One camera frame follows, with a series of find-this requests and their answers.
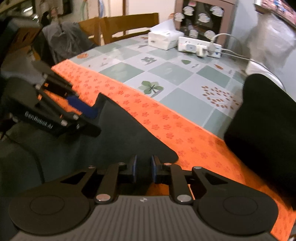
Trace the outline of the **black long-sleeve shirt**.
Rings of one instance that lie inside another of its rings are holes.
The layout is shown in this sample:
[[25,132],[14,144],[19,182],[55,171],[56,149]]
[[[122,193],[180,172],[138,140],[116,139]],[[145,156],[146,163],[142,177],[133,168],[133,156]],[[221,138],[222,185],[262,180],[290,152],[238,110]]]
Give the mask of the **black long-sleeve shirt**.
[[108,97],[100,96],[102,108],[98,137],[76,132],[51,134],[20,122],[1,141],[1,196],[50,182],[90,165],[102,170],[110,164],[137,156],[138,190],[145,192],[152,181],[151,157],[175,163],[177,153],[161,142],[131,114]]

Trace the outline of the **middle wooden chair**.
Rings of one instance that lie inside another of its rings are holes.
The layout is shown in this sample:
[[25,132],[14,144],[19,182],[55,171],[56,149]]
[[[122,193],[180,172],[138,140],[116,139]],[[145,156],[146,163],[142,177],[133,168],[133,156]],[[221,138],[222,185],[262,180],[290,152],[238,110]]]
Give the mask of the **middle wooden chair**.
[[100,32],[100,18],[95,17],[92,19],[80,21],[79,27],[84,32],[88,39],[94,44],[101,45],[101,32]]

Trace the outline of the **white plastic bag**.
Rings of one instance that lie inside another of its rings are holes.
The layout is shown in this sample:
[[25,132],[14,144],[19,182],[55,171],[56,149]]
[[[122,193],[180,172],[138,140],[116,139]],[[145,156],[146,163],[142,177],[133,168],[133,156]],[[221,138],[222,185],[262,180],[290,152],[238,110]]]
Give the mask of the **white plastic bag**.
[[285,90],[280,74],[295,50],[295,30],[274,14],[260,14],[248,39],[250,60],[247,75],[262,74]]

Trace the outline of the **tablet on stand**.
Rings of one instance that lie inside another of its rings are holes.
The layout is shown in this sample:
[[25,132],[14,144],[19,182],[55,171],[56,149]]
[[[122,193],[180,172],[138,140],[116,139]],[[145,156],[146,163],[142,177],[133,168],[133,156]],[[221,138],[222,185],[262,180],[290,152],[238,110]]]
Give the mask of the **tablet on stand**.
[[261,14],[272,13],[295,28],[295,9],[286,1],[255,0],[254,6],[257,12]]

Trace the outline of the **brown water dispenser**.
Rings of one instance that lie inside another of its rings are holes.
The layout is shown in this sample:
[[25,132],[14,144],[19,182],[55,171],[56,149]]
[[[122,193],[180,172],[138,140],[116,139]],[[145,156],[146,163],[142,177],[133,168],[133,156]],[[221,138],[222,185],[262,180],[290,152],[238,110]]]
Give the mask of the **brown water dispenser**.
[[231,33],[236,13],[233,0],[175,1],[174,23],[186,37],[210,41],[220,33]]

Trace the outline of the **dark clothes on chair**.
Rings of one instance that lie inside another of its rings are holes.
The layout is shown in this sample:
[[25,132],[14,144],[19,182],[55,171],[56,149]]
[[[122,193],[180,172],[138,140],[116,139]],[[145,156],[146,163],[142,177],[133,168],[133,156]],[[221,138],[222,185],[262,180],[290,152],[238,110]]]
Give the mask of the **dark clothes on chair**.
[[78,23],[52,23],[44,27],[42,32],[55,64],[73,58],[96,46],[88,39]]

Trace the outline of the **checkered tablecloth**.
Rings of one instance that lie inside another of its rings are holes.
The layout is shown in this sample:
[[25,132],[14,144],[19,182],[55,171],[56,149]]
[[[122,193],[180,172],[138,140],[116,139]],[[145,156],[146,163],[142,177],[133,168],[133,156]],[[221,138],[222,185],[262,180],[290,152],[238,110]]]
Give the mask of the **checkered tablecloth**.
[[76,64],[125,83],[222,138],[242,100],[246,65],[149,46],[142,35],[95,47]]

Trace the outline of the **white power strip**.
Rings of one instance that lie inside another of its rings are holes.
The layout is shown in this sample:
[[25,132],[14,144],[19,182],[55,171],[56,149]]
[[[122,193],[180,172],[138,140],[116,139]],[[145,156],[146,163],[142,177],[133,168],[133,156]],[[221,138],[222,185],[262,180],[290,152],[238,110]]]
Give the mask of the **white power strip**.
[[203,40],[179,37],[178,51],[184,53],[193,53],[197,57],[221,58],[222,46],[216,43]]

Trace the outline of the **folded black garment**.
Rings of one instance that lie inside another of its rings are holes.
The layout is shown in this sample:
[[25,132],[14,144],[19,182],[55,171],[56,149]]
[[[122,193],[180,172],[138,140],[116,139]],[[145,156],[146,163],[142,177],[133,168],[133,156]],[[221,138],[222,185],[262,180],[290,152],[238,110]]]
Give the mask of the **folded black garment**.
[[295,101],[284,90],[262,74],[249,75],[224,141],[295,208]]

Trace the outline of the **orange patterned table mat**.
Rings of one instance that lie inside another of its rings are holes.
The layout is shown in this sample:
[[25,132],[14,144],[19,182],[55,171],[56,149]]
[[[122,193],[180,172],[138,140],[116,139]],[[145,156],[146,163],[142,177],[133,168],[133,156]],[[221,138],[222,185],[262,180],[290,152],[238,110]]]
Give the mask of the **orange patterned table mat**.
[[114,100],[173,149],[179,157],[177,164],[183,169],[202,166],[269,195],[278,206],[278,218],[271,233],[278,240],[288,240],[295,222],[295,211],[234,156],[219,137],[138,90],[70,60],[53,66],[52,70],[72,83],[80,99],[87,104],[93,105],[100,92]]

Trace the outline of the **white tissue box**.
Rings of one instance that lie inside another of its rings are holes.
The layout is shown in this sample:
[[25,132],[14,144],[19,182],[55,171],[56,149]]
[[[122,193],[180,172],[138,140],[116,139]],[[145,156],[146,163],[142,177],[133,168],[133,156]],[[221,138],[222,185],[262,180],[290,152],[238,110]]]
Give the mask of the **white tissue box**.
[[170,19],[150,28],[148,45],[169,50],[177,47],[179,37],[184,37],[184,33],[176,30],[174,20]]

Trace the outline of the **wooden chair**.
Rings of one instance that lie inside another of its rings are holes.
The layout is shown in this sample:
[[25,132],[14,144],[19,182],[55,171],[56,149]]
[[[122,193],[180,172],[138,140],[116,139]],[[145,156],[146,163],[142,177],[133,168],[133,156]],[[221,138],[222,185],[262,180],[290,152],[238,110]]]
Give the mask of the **wooden chair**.
[[[120,40],[145,35],[150,32],[150,28],[159,24],[159,14],[139,14],[127,16],[104,17],[99,21],[100,30],[102,32],[104,44],[110,44]],[[146,31],[125,34],[114,37],[115,34],[136,29],[147,28]]]
[[80,21],[79,27],[84,32],[88,39],[94,44],[101,45],[101,32],[100,32],[100,18],[95,17],[92,19]]

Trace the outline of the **far wooden chair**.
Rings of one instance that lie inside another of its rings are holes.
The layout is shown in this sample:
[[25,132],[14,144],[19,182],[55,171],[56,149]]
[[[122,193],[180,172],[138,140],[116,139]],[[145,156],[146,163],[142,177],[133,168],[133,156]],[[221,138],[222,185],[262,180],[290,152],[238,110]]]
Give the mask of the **far wooden chair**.
[[[139,14],[127,16],[104,17],[99,21],[100,30],[102,32],[104,44],[110,44],[120,40],[145,35],[150,32],[150,28],[159,24],[159,14]],[[115,34],[136,29],[147,28],[146,31],[125,34],[114,37]]]

